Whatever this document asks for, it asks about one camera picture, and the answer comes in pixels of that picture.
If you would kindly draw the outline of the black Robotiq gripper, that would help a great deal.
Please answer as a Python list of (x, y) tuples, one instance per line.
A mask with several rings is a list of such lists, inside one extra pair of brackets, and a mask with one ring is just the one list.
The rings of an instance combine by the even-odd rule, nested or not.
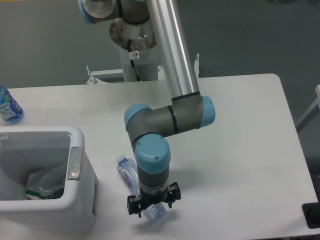
[(167, 203), (168, 207), (171, 209), (173, 203), (180, 199), (181, 190), (177, 182), (170, 184), (162, 190), (157, 190), (155, 194), (148, 193), (140, 188), (139, 196), (129, 195), (127, 197), (127, 210), (129, 215), (138, 215), (138, 217), (141, 218), (142, 211), (150, 205)]

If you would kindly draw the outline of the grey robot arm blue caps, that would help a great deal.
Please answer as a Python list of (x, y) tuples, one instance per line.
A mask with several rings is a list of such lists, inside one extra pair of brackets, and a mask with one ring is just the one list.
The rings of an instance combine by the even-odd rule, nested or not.
[(174, 0), (80, 0), (79, 11), (90, 24), (111, 21), (109, 35), (119, 48), (127, 82), (157, 79), (161, 60), (171, 103), (156, 109), (137, 103), (124, 113), (134, 153), (139, 193), (127, 198), (128, 213), (181, 199), (177, 183), (169, 183), (171, 151), (167, 137), (212, 124), (212, 100), (200, 93), (185, 45)]

